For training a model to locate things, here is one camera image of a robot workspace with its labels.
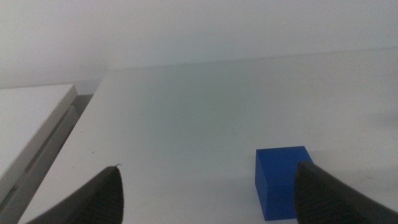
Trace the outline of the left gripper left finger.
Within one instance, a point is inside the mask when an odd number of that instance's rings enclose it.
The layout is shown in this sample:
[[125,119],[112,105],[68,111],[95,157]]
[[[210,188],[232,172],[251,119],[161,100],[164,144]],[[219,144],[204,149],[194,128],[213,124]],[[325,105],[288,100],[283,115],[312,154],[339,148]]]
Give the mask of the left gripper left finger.
[[109,166],[28,224],[121,224],[123,216],[121,173]]

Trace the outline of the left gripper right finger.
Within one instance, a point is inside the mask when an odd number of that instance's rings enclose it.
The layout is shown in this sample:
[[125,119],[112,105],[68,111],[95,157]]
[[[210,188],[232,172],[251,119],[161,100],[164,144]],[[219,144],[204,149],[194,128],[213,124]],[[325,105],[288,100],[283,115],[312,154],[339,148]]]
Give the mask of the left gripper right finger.
[[297,164],[294,209],[299,223],[397,223],[397,212],[309,161]]

